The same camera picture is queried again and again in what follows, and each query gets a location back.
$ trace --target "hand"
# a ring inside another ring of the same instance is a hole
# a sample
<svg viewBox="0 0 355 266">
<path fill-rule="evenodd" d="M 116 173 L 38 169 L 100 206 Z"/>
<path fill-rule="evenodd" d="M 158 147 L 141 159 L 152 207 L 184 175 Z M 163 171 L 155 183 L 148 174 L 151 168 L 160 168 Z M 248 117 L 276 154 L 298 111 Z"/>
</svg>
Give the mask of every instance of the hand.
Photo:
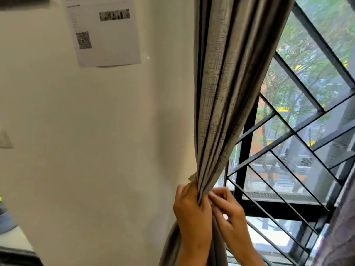
<svg viewBox="0 0 355 266">
<path fill-rule="evenodd" d="M 244 209 L 227 187 L 214 188 L 209 192 L 212 211 L 222 237 L 235 259 L 243 266 L 265 265 L 250 239 Z"/>
<path fill-rule="evenodd" d="M 176 190 L 174 213 L 181 232 L 179 265 L 206 266 L 212 240 L 212 211 L 206 194 L 197 203 L 197 179 Z"/>
</svg>

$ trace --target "switch plate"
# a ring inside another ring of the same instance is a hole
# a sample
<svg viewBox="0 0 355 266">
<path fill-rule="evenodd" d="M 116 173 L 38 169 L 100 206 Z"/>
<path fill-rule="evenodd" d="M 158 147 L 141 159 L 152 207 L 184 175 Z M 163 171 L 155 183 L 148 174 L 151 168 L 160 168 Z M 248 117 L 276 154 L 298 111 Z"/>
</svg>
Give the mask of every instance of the switch plate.
<svg viewBox="0 0 355 266">
<path fill-rule="evenodd" d="M 0 130 L 0 148 L 9 149 L 13 148 L 10 138 L 5 130 Z"/>
</svg>

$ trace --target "wall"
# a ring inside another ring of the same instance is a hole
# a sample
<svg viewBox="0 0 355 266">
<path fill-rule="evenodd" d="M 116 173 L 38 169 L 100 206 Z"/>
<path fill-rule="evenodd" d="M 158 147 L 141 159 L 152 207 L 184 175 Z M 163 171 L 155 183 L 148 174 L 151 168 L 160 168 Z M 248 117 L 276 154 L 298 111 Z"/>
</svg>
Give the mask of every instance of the wall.
<svg viewBox="0 0 355 266">
<path fill-rule="evenodd" d="M 78 67 L 60 0 L 0 11 L 0 191 L 45 266 L 157 265 L 196 169 L 193 0 L 135 4 L 143 63 L 111 68 Z"/>
</svg>

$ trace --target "window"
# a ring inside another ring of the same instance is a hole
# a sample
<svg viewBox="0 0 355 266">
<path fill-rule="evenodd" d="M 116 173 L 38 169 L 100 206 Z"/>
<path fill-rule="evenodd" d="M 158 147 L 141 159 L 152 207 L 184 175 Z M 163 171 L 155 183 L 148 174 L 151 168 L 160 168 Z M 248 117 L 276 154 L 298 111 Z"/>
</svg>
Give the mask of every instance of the window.
<svg viewBox="0 0 355 266">
<path fill-rule="evenodd" d="M 312 264 L 354 166 L 354 10 L 354 0 L 296 0 L 216 183 L 243 206 L 267 264 Z"/>
</svg>

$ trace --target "gray curtain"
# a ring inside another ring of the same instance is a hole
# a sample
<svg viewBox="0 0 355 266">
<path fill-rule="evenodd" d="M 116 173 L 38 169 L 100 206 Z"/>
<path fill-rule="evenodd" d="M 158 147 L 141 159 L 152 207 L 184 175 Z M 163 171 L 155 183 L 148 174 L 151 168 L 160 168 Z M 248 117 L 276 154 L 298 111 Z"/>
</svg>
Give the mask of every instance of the gray curtain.
<svg viewBox="0 0 355 266">
<path fill-rule="evenodd" d="M 237 142 L 295 0 L 196 0 L 195 152 L 198 202 L 213 188 Z M 227 266 L 215 220 L 208 266 Z M 160 266 L 175 266 L 175 223 Z"/>
<path fill-rule="evenodd" d="M 316 255 L 313 266 L 355 265 L 355 171 L 339 207 L 330 222 L 326 237 Z"/>
</svg>

